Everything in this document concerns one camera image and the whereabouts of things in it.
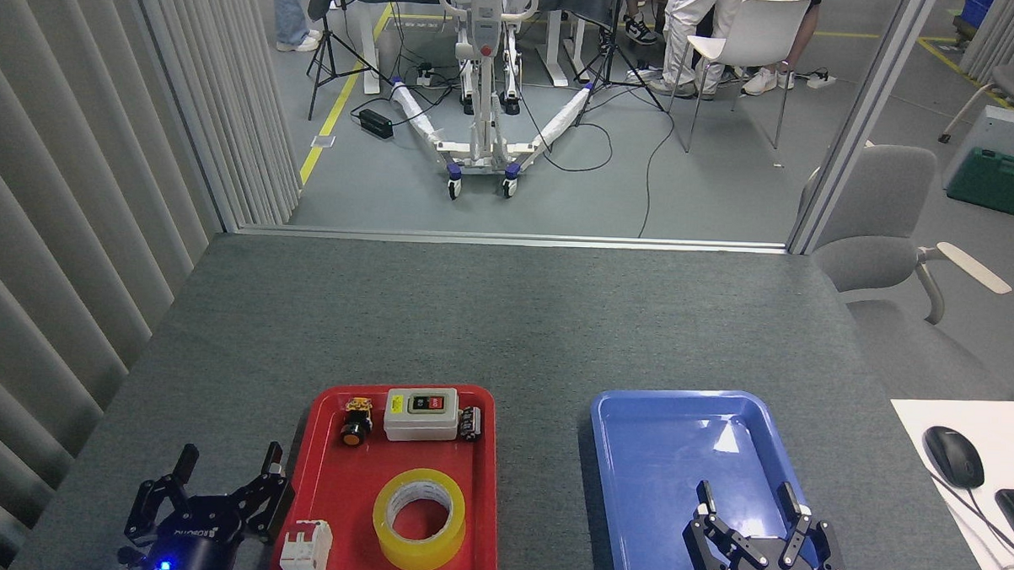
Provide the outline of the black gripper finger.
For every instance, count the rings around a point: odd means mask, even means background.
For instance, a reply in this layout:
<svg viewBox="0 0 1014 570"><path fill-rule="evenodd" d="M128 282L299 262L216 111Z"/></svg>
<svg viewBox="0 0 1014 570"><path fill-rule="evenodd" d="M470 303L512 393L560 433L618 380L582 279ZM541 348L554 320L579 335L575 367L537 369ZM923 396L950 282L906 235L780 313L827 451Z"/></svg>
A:
<svg viewBox="0 0 1014 570"><path fill-rule="evenodd" d="M693 569L730 570L741 557L756 562L751 539L729 527L717 514L711 484L701 481L695 490L699 505L682 533Z"/></svg>
<svg viewBox="0 0 1014 570"><path fill-rule="evenodd" d="M841 549L836 539L837 530L830 527L828 520L815 520L811 509L800 503L790 482L782 482L777 488L777 494L790 530L785 540L785 547L777 557L777 563L782 569L797 568L800 549L807 539L811 539L818 561L813 570L845 570Z"/></svg>
<svg viewBox="0 0 1014 570"><path fill-rule="evenodd" d="M274 543L295 493L282 469L282 446L271 442L261 472L245 486L230 493L230 502L241 518L241 530L263 543Z"/></svg>
<svg viewBox="0 0 1014 570"><path fill-rule="evenodd" d="M152 544L158 512L164 500L168 499L172 504L171 515L183 516L190 512L186 485L199 456L199 450L194 444L186 444L172 472L157 480L142 481L139 485L125 526L125 536L133 545Z"/></svg>

